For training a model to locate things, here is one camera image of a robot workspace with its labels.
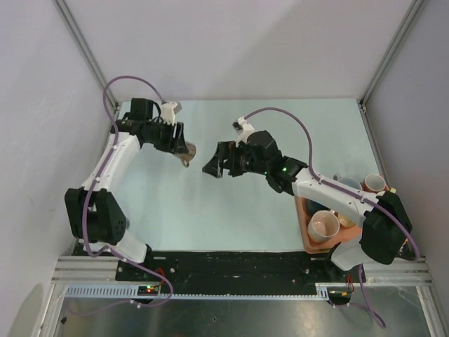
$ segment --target robotic arm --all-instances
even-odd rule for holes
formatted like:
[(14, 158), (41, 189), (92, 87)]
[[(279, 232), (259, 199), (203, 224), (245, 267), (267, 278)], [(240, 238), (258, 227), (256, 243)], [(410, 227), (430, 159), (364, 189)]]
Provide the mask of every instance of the robotic arm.
[(317, 180), (306, 163), (282, 155), (267, 131), (256, 131), (243, 117), (234, 122), (233, 127), (238, 133), (237, 141), (219, 142), (213, 158), (203, 167), (204, 173), (216, 178), (222, 177), (223, 169), (229, 170), (228, 175), (232, 177), (247, 172), (260, 174), (278, 193), (311, 199), (350, 218), (363, 231), (360, 237), (334, 248), (331, 260), (342, 270), (369, 260), (386, 265), (393, 262), (406, 236), (372, 205), (388, 210), (410, 232), (412, 226), (396, 194), (368, 193), (336, 181), (332, 181), (334, 187), (331, 187), (322, 183), (325, 178), (322, 175), (318, 174), (320, 179)]
[[(159, 112), (156, 118), (153, 118), (153, 107)], [(83, 238), (83, 205), (92, 182), (97, 180), (88, 206), (89, 242), (114, 247), (124, 258), (143, 262), (149, 247), (128, 231), (128, 219), (114, 198), (114, 193), (129, 164), (145, 143), (152, 144), (159, 151), (174, 154), (185, 167), (189, 166), (196, 148), (185, 141), (184, 124), (175, 122), (175, 115), (180, 110), (181, 104), (177, 102), (164, 103), (159, 108), (152, 100), (131, 100), (130, 112), (116, 122), (118, 142), (114, 145), (115, 134), (111, 128), (106, 149), (94, 172), (79, 189), (68, 189), (65, 194), (70, 227), (76, 238)], [(108, 160), (111, 149), (114, 151)], [(99, 171), (102, 171), (102, 175), (98, 178)]]

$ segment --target white wall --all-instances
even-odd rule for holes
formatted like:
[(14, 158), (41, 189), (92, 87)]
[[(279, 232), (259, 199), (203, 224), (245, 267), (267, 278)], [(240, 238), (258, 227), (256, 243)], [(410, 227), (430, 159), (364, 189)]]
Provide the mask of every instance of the white wall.
[(449, 2), (433, 0), (368, 104), (397, 186), (449, 314)]
[(107, 78), (187, 100), (360, 98), (410, 2), (68, 0)]
[(93, 169), (107, 123), (51, 1), (2, 1), (0, 22), (0, 336), (13, 323), (28, 336), (72, 240), (65, 190)]

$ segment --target orange tray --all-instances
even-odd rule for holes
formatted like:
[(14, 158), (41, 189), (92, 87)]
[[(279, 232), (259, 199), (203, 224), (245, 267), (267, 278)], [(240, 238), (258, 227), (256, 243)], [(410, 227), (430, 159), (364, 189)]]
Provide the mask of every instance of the orange tray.
[(362, 233), (362, 229), (358, 226), (346, 228), (340, 226), (340, 230), (337, 235), (332, 239), (322, 244), (313, 242), (307, 234), (307, 225), (309, 224), (311, 216), (306, 212), (306, 199), (295, 197), (297, 218), (300, 223), (302, 243), (304, 244), (304, 250), (309, 254), (327, 253), (334, 245), (340, 242), (348, 242)]

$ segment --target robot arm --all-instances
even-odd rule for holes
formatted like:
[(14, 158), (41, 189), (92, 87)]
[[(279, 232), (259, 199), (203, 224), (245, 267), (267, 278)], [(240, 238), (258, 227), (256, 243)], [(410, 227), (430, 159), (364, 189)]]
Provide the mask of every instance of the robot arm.
[[(157, 150), (174, 154), (186, 167), (196, 152), (193, 144), (185, 142), (183, 123), (175, 122), (175, 115), (181, 110), (180, 103), (162, 104), (160, 116), (154, 119), (153, 106), (159, 108), (151, 100), (132, 99), (130, 112), (116, 122), (118, 142), (114, 145), (115, 134), (112, 128), (106, 149), (94, 172), (79, 189), (68, 189), (65, 194), (72, 234), (82, 239), (83, 205), (92, 182), (97, 180), (88, 207), (89, 242), (112, 246), (124, 258), (137, 263), (143, 262), (149, 247), (128, 231), (128, 220), (114, 198), (129, 164), (145, 143), (152, 144)], [(112, 148), (114, 151), (106, 163)], [(102, 175), (97, 177), (99, 171), (102, 171)]]
[[(318, 174), (317, 180), (306, 163), (283, 156), (267, 131), (256, 131), (243, 117), (233, 127), (239, 134), (237, 141), (219, 142), (213, 158), (203, 167), (204, 173), (216, 178), (222, 177), (223, 169), (229, 170), (228, 175), (233, 177), (247, 172), (261, 174), (278, 193), (311, 199), (350, 218), (363, 231), (360, 237), (334, 248), (331, 260), (342, 270), (371, 259), (383, 264), (393, 262), (406, 237), (373, 204), (388, 210), (410, 232), (412, 226), (396, 194), (368, 193), (336, 181), (332, 185), (341, 190), (332, 188), (321, 182), (325, 178), (322, 175)], [(349, 190), (354, 196), (342, 190)]]

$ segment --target white table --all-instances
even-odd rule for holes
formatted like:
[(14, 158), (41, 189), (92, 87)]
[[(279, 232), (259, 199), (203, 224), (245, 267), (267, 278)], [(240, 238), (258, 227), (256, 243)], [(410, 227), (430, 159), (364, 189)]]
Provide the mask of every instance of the white table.
[[(184, 101), (177, 120), (196, 145), (189, 168), (172, 155), (144, 145), (125, 174), (116, 198), (130, 231), (154, 250), (303, 250), (293, 198), (277, 194), (263, 176), (216, 179), (201, 171), (220, 140), (235, 140), (232, 122), (260, 107), (281, 107), (306, 124), (317, 171), (363, 180), (377, 173), (354, 99)], [(130, 103), (121, 107), (121, 116)], [(262, 112), (250, 122), (268, 130), (279, 149), (307, 162), (307, 139), (292, 119)]]

